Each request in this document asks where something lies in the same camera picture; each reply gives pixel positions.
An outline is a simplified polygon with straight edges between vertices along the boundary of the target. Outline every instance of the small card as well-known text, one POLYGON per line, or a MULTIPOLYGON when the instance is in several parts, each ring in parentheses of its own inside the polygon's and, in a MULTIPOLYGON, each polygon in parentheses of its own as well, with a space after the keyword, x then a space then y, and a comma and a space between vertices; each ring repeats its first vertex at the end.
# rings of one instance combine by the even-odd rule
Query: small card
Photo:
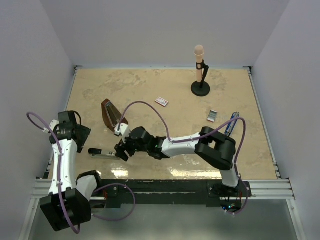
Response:
POLYGON ((160 104, 161 106, 165 107, 169 103, 167 100, 163 99, 162 97, 158 97, 155 102, 160 104))

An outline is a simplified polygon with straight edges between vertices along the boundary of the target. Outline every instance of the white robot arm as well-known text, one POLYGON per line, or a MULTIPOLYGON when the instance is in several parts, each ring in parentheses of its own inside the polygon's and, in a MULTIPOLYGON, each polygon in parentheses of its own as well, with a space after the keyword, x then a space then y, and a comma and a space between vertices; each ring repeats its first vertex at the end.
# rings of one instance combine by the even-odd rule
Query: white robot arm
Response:
POLYGON ((168 139, 167 137, 154 137, 143 127, 130 131, 125 123, 117 125, 114 130, 116 136, 121 136, 121 141, 115 146, 116 156, 127 161, 135 152, 147 152, 149 156, 161 160, 177 155, 197 154, 214 168, 220 170, 222 184, 229 188, 236 188, 239 177, 234 165, 236 141, 220 132, 212 136, 196 139, 212 132, 210 127, 203 127, 200 132, 193 135, 168 139))
POLYGON ((74 225, 79 225, 91 220, 90 198, 97 187, 100 187, 100 175, 95 171, 85 172, 76 178, 76 155, 81 153, 91 129, 78 124, 74 111, 64 111, 58 114, 58 121, 50 124, 58 143, 49 137, 54 154, 54 169, 48 196, 40 199, 40 208, 55 231, 69 228, 64 213, 61 209, 58 184, 64 205, 69 218, 74 225), (58 169, 59 155, 61 166, 58 169))

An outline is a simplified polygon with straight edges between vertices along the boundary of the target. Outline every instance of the cable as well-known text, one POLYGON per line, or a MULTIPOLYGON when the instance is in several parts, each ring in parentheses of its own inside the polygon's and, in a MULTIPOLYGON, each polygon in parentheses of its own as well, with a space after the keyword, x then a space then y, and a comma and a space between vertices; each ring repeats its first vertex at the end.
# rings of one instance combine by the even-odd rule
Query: cable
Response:
POLYGON ((104 197, 104 200, 107 201, 107 199, 108 199, 108 194, 107 194, 106 190, 103 190, 103 197, 104 197))
POLYGON ((57 187, 58 187, 58 196, 59 196, 59 200, 60 200, 60 205, 61 205, 61 208, 62 208, 62 211, 63 211, 63 214, 64 214, 64 217, 65 217, 65 220, 67 221, 67 223, 69 224, 70 228, 72 229, 72 231, 75 233, 75 234, 79 234, 80 233, 80 224, 78 224, 78 229, 75 228, 75 226, 73 225, 69 215, 68 215, 68 212, 67 212, 67 209, 66 209, 66 206, 65 206, 65 202, 64 202, 64 199, 63 199, 63 196, 62 196, 62 188, 61 188, 61 158, 62 158, 62 148, 61 148, 61 145, 59 143, 59 140, 56 136, 56 134, 51 130, 50 126, 46 123, 45 120, 43 120, 39 115, 35 114, 34 112, 27 112, 26 113, 26 116, 27 118, 30 120, 31 123, 33 123, 33 125, 35 125, 37 128, 39 129, 43 129, 41 128, 39 125, 37 125, 33 120, 31 120, 30 118, 30 115, 36 117, 40 122, 42 122, 42 124, 50 131, 52 137, 54 138, 57 146, 58 146, 58 150, 59 150, 59 156, 58 156, 58 166, 57 166, 57 187))
POLYGON ((122 183, 111 183, 111 184, 108 184, 108 185, 104 185, 104 186, 96 189, 93 193, 97 193, 97 192, 99 192, 99 191, 101 191, 101 190, 103 190, 103 189, 106 189, 106 188, 108 188, 108 187, 111 187, 111 186, 122 186, 122 187, 124 187, 125 189, 128 189, 128 190, 129 190, 129 192, 131 193, 132 198, 133 198, 133 206, 132 206, 132 209, 130 210, 130 212, 129 212, 127 215, 125 215, 125 216, 123 216, 123 217, 120 217, 120 218, 108 218, 108 217, 104 217, 104 216, 100 216, 100 215, 95 215, 95 214, 93 214, 92 216, 95 217, 95 218, 101 219, 101 220, 105 220, 105 221, 118 222, 118 221, 121 221, 121 220, 126 219, 127 217, 129 217, 129 216, 133 213, 133 211, 135 210, 135 207, 136 207, 136 197, 135 197, 134 192, 133 192, 127 185, 124 185, 124 184, 122 184, 122 183))
POLYGON ((245 201, 244 201, 243 206, 242 206, 238 211, 233 212, 233 213, 228 212, 228 213, 231 214, 231 215, 237 215, 237 214, 241 213, 241 212, 245 209, 245 207, 246 207, 246 205, 247 205, 247 203, 248 203, 249 192, 248 192, 247 186, 245 185, 244 181, 242 181, 242 179, 241 179, 240 177, 239 177, 239 181, 240 181, 241 184, 243 184, 244 189, 245 189, 245 201))
POLYGON ((29 121, 33 124, 33 125, 35 125, 38 129, 40 129, 40 130, 45 130, 43 127, 40 127, 38 124, 36 124, 32 119, 31 119, 31 117, 29 116, 29 115, 32 115, 32 112, 27 112, 27 114, 26 114, 26 117, 29 119, 29 121))
POLYGON ((236 196, 235 202, 238 201, 238 198, 239 198, 239 193, 236 196))
POLYGON ((218 132, 220 129, 222 129, 223 127, 225 127, 226 125, 234 122, 234 121, 237 121, 237 120, 241 120, 242 123, 243 123, 243 132, 242 132, 242 138, 241 138, 241 141, 240 141, 240 144, 239 144, 239 147, 236 151, 236 154, 235 154, 235 158, 234 158, 234 170, 235 170, 235 173, 236 175, 239 177, 239 181, 242 182, 242 184, 244 185, 245 187, 245 190, 246 190, 246 198, 245 198, 245 202, 243 204, 243 207, 238 210, 236 213, 234 214, 238 214, 240 212, 242 212, 242 210, 245 208, 245 206, 247 205, 247 202, 248 202, 248 190, 247 190, 247 186, 245 185, 245 183, 241 180, 240 176, 239 176, 239 172, 238 172, 238 167, 237 167, 237 163, 238 163, 238 156, 239 156, 239 153, 240 153, 240 150, 242 148, 242 145, 244 143, 244 140, 245 140, 245 136, 246 136, 246 130, 247 130, 247 125, 246 125, 246 121, 243 117, 234 117, 228 121, 226 121, 225 123, 223 123, 221 126, 217 127, 215 130, 203 135, 203 136, 198 136, 198 137, 195 137, 193 139, 191 138, 188 138, 188 139, 183 139, 183 140, 172 140, 170 135, 169 135, 169 128, 168 128, 168 125, 166 123, 166 121, 164 120, 164 118, 160 115, 160 113, 153 107, 151 106, 149 103, 145 102, 145 101, 134 101, 132 103, 130 103, 123 111, 123 114, 120 118, 120 122, 119 122, 119 125, 118 125, 118 130, 120 130, 120 124, 122 123, 124 117, 125 117, 125 114, 127 112, 127 110, 134 104, 145 104, 147 106, 149 106, 158 116, 159 118, 161 119, 161 121, 163 122, 163 125, 165 127, 165 130, 166 130, 166 136, 168 138, 168 140, 171 142, 171 143, 185 143, 185 142, 189 142, 189 141, 194 141, 194 140, 200 140, 200 139, 203 139, 203 138, 206 138, 206 137, 209 137, 213 134, 215 134, 216 132, 218 132))
POLYGON ((160 115, 160 113, 153 107, 151 106, 149 103, 145 102, 145 101, 134 101, 132 103, 130 103, 123 111, 123 114, 120 118, 120 122, 119 122, 119 125, 118 125, 118 131, 120 130, 120 124, 122 123, 123 119, 125 118, 125 114, 127 112, 127 110, 133 105, 133 104, 145 104, 147 105, 148 107, 152 108, 152 110, 159 116, 159 118, 161 119, 161 121, 163 122, 163 125, 165 127, 165 130, 166 130, 166 136, 168 137, 168 140, 171 142, 171 138, 169 136, 169 128, 168 128, 168 125, 166 124, 166 121, 164 120, 164 118, 160 115))

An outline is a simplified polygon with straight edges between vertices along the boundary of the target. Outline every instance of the gray wall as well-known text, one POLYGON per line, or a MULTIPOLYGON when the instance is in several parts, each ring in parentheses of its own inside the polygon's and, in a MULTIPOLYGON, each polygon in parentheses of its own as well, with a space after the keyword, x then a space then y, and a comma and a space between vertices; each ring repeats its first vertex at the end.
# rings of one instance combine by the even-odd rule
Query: gray wall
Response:
POLYGON ((282 177, 309 240, 320 228, 320 1, 291 0, 253 67, 282 177))
POLYGON ((49 137, 26 118, 57 118, 72 82, 72 63, 39 0, 0 2, 0 239, 21 231, 31 191, 50 155, 49 137))
POLYGON ((289 0, 41 0, 74 64, 252 66, 289 0))

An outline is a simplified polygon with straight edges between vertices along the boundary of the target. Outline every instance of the microphone head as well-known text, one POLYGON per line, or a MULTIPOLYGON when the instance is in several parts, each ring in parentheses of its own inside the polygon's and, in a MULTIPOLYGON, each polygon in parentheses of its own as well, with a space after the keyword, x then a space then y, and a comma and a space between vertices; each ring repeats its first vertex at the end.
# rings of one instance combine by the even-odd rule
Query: microphone head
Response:
POLYGON ((195 46, 194 48, 194 55, 198 55, 198 56, 201 56, 205 54, 205 50, 204 50, 204 47, 202 45, 197 45, 195 46))

